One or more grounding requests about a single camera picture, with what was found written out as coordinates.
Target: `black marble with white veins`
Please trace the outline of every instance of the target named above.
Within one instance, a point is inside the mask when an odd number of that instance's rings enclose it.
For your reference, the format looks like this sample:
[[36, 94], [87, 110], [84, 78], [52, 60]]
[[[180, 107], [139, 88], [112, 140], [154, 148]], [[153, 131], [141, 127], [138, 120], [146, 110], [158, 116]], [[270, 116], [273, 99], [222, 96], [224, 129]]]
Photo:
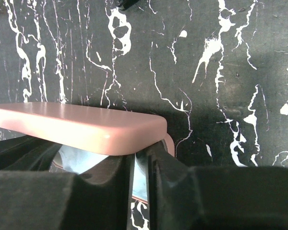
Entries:
[[0, 103], [34, 101], [161, 115], [189, 166], [288, 167], [288, 0], [0, 0]]

